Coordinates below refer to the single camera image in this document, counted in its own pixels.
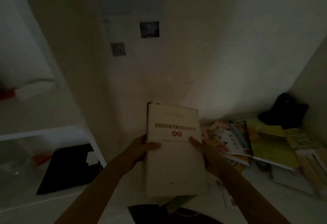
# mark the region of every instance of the forearm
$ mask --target forearm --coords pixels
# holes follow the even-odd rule
[[[249,224],[290,223],[231,164],[219,161],[215,168]]]
[[[55,224],[96,224],[123,176],[119,161],[113,159],[90,183]]]

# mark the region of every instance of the person's left arm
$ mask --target person's left arm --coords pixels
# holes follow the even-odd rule
[[[134,167],[145,152],[161,147],[160,143],[142,144],[144,139],[145,135],[135,139],[125,151],[110,161],[55,224],[98,223],[122,176]]]

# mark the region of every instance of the dark rectangular picture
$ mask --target dark rectangular picture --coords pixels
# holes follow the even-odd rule
[[[141,37],[159,37],[159,22],[140,23]]]

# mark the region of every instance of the pile of books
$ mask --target pile of books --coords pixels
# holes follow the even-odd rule
[[[258,119],[216,121],[203,131],[206,142],[223,151],[239,171],[267,163],[271,178],[281,184],[327,196],[327,149],[301,129],[283,130]]]

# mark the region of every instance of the hand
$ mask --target hand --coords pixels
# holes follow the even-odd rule
[[[211,174],[218,176],[219,168],[222,163],[226,163],[225,157],[223,156],[222,151],[219,149],[213,148],[208,141],[204,140],[203,144],[199,143],[193,137],[190,137],[190,143],[198,150],[203,152],[206,160],[206,169]]]
[[[160,143],[144,143],[145,138],[145,134],[136,138],[120,155],[114,158],[122,175],[133,169],[134,165],[141,160],[142,155],[147,151],[161,147]]]

